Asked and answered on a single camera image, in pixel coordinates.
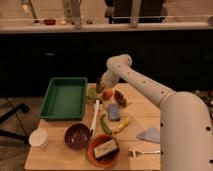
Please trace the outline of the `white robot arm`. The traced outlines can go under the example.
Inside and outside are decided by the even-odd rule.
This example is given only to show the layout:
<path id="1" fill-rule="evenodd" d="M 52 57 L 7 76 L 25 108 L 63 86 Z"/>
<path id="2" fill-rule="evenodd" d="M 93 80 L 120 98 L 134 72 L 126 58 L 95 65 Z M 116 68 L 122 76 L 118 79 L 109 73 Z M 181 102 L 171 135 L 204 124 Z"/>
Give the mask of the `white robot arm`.
<path id="1" fill-rule="evenodd" d="M 213 124 L 207 105 L 195 94 L 175 91 L 131 68 L 128 54 L 110 57 L 101 86 L 129 83 L 161 111 L 160 170 L 213 171 Z"/>

